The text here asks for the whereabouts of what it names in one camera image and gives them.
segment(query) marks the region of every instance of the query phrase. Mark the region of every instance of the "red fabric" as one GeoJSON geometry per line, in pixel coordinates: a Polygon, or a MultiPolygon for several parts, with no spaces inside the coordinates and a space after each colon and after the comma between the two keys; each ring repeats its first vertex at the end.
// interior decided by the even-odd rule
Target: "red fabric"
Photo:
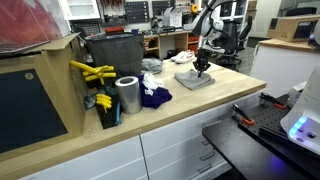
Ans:
{"type": "Polygon", "coordinates": [[[51,14],[38,0],[34,2],[33,8],[23,0],[0,1],[0,42],[45,41],[61,37],[51,14]]]}

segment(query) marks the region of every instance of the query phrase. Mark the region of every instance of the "blue light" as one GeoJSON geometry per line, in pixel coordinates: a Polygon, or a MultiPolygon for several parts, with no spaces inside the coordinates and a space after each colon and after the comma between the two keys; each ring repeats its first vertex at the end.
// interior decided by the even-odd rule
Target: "blue light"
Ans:
{"type": "Polygon", "coordinates": [[[295,134],[296,132],[297,132],[297,129],[294,129],[294,128],[291,128],[289,131],[290,134],[295,134]]]}
{"type": "Polygon", "coordinates": [[[302,126],[302,124],[298,124],[298,123],[296,123],[296,124],[294,124],[294,126],[293,126],[293,127],[294,127],[295,129],[299,129],[299,128],[301,128],[301,126],[302,126]]]}
{"type": "Polygon", "coordinates": [[[298,129],[300,129],[301,126],[302,126],[305,122],[307,122],[307,119],[308,119],[308,118],[307,118],[307,117],[304,117],[304,116],[300,117],[299,120],[291,127],[291,129],[290,129],[290,131],[289,131],[289,135],[290,135],[290,136],[294,136],[295,133],[298,131],[298,129]]]}
{"type": "Polygon", "coordinates": [[[304,116],[302,116],[302,117],[298,120],[298,122],[300,122],[300,123],[302,123],[302,124],[304,124],[306,121],[307,121],[307,117],[304,117],[304,116]]]}

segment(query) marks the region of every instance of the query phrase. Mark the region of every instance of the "white cabinet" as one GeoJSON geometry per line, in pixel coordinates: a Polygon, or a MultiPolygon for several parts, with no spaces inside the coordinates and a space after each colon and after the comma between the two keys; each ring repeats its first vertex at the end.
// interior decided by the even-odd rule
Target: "white cabinet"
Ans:
{"type": "Polygon", "coordinates": [[[258,102],[257,94],[249,95],[141,134],[150,180],[213,179],[231,169],[203,138],[203,124],[231,114],[233,103],[253,107],[258,102]]]}
{"type": "Polygon", "coordinates": [[[233,103],[255,106],[258,99],[257,94],[242,97],[21,180],[213,179],[231,166],[203,138],[203,123],[230,114],[233,103]]]}
{"type": "Polygon", "coordinates": [[[96,0],[59,0],[67,20],[100,18],[96,0]]]}
{"type": "Polygon", "coordinates": [[[140,179],[147,176],[138,136],[80,156],[22,180],[140,179]]]}
{"type": "Polygon", "coordinates": [[[307,81],[319,63],[319,53],[304,52],[279,47],[259,45],[252,65],[251,77],[267,83],[264,92],[282,96],[304,81],[307,81]]]}

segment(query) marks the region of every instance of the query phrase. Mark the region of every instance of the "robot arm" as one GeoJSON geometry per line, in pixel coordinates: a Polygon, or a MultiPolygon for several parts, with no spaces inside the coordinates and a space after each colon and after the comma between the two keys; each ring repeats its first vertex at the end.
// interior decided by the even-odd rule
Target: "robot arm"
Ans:
{"type": "Polygon", "coordinates": [[[212,40],[218,38],[221,33],[225,33],[223,21],[218,19],[219,12],[214,10],[221,4],[231,2],[235,2],[235,0],[211,0],[192,23],[192,33],[200,36],[197,61],[193,62],[198,71],[198,77],[210,67],[208,62],[212,52],[224,53],[224,49],[213,47],[211,44],[212,40]]]}

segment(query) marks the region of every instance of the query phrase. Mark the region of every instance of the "office chair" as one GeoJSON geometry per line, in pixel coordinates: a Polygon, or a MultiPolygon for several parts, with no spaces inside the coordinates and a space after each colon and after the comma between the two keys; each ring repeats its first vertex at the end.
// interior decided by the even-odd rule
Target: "office chair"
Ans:
{"type": "Polygon", "coordinates": [[[231,21],[231,23],[233,24],[233,26],[235,26],[235,34],[233,35],[232,38],[235,38],[236,40],[232,40],[234,41],[233,43],[231,43],[231,46],[234,47],[234,44],[236,43],[236,47],[235,49],[229,49],[231,51],[229,51],[229,53],[224,53],[220,58],[217,59],[217,64],[221,65],[221,66],[225,66],[225,67],[231,67],[231,69],[238,71],[236,69],[236,64],[235,61],[238,61],[238,64],[241,64],[242,60],[238,59],[238,55],[236,53],[243,51],[244,48],[244,42],[247,41],[247,36],[252,28],[252,16],[248,16],[248,20],[247,20],[247,25],[246,27],[243,29],[243,31],[240,33],[239,37],[237,36],[237,24],[240,24],[239,22],[235,22],[235,21],[231,21]]]}
{"type": "Polygon", "coordinates": [[[285,16],[301,16],[301,15],[316,14],[316,13],[317,13],[316,7],[301,7],[301,8],[289,9],[286,12],[285,16]]]}
{"type": "Polygon", "coordinates": [[[225,21],[223,31],[225,34],[221,34],[218,39],[215,40],[216,47],[221,47],[225,52],[216,60],[216,64],[238,71],[237,65],[234,63],[234,56],[238,47],[238,32],[237,25],[240,24],[237,21],[225,21]]]}

